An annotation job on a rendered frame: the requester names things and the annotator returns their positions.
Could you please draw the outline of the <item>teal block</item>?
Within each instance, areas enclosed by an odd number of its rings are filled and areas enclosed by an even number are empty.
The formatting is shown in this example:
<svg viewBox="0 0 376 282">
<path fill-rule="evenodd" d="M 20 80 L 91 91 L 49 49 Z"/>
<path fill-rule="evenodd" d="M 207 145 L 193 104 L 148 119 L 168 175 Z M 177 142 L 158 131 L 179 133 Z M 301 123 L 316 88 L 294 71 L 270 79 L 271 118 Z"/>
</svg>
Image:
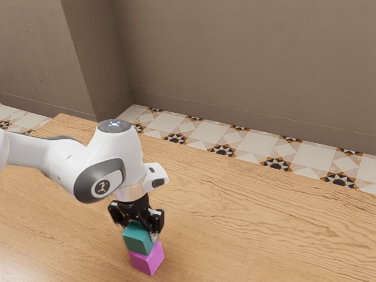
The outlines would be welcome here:
<svg viewBox="0 0 376 282">
<path fill-rule="evenodd" d="M 137 221 L 128 224 L 122 233 L 122 238 L 129 251 L 145 256 L 149 255 L 154 246 L 148 231 Z"/>
</svg>

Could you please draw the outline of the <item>magenta block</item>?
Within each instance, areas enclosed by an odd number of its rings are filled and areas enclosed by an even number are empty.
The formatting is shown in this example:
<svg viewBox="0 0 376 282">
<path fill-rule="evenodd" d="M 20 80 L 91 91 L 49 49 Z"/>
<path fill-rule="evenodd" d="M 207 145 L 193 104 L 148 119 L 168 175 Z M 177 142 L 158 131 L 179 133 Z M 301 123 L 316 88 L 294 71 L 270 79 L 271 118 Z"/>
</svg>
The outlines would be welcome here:
<svg viewBox="0 0 376 282">
<path fill-rule="evenodd" d="M 154 275 L 165 259 L 163 246 L 160 241 L 155 242 L 148 255 L 129 251 L 129 257 L 133 268 L 149 276 Z"/>
</svg>

